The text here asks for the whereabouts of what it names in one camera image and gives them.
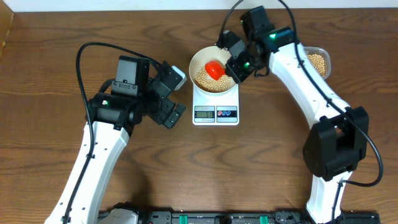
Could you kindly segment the white digital kitchen scale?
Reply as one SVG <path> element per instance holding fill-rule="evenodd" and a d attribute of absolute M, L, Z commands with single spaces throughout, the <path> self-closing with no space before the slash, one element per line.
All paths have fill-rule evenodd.
<path fill-rule="evenodd" d="M 197 126 L 237 126 L 239 124 L 239 87 L 210 93 L 193 87 L 192 123 Z"/>

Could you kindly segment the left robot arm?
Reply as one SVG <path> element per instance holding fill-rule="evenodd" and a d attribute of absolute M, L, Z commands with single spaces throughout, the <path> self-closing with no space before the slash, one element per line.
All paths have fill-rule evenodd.
<path fill-rule="evenodd" d="M 171 129 L 185 111 L 168 97 L 186 82 L 186 74 L 164 62 L 151 78 L 149 65 L 146 58 L 121 56 L 116 78 L 89 100 L 78 157 L 46 223 L 97 223 L 109 178 L 134 127 L 149 116 Z"/>

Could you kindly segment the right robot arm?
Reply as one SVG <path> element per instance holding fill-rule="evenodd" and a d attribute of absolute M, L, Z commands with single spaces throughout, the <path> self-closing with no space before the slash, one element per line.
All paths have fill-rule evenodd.
<path fill-rule="evenodd" d="M 262 6 L 241 17 L 246 41 L 222 29 L 217 46 L 231 56 L 226 74 L 242 83 L 265 68 L 286 86 L 310 128 L 303 158 L 313 175 L 306 211 L 313 223 L 340 221 L 346 181 L 366 156 L 369 117 L 362 107 L 352 109 L 310 63 L 295 29 L 276 29 Z"/>

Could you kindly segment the red plastic measuring scoop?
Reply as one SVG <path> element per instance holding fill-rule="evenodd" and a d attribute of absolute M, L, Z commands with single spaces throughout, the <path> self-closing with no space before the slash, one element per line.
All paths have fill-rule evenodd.
<path fill-rule="evenodd" d="M 205 64 L 205 70 L 207 74 L 214 80 L 219 80 L 223 75 L 226 74 L 224 67 L 217 60 L 207 62 Z"/>

